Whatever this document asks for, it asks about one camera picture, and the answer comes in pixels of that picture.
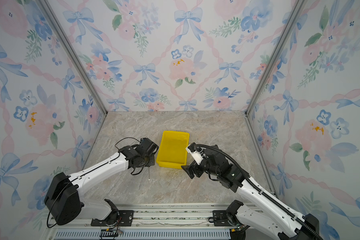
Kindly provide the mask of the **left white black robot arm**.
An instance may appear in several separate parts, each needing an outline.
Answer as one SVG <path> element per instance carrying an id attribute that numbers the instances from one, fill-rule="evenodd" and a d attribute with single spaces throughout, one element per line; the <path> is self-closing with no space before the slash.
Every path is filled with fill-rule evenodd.
<path id="1" fill-rule="evenodd" d="M 54 224 L 47 223 L 47 227 L 66 225 L 77 218 L 116 226 L 122 216 L 111 200 L 88 200 L 84 195 L 115 174 L 131 169 L 131 174 L 136 176 L 136 169 L 154 166 L 158 150 L 159 146 L 153 141 L 141 138 L 137 144 L 118 148 L 116 153 L 87 169 L 70 175 L 55 175 L 44 199 L 49 210 L 47 220 L 54 221 Z"/>

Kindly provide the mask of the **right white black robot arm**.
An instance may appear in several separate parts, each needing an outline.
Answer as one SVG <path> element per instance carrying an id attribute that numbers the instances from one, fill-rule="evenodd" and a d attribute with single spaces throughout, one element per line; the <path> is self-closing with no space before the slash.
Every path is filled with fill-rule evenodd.
<path id="1" fill-rule="evenodd" d="M 193 179 L 207 174 L 210 180 L 255 204 L 262 212 L 252 212 L 244 203 L 233 201 L 226 209 L 230 225 L 254 228 L 274 240 L 320 240 L 320 222 L 288 207 L 263 188 L 237 161 L 219 149 L 192 143 L 187 152 L 194 159 L 182 169 Z"/>

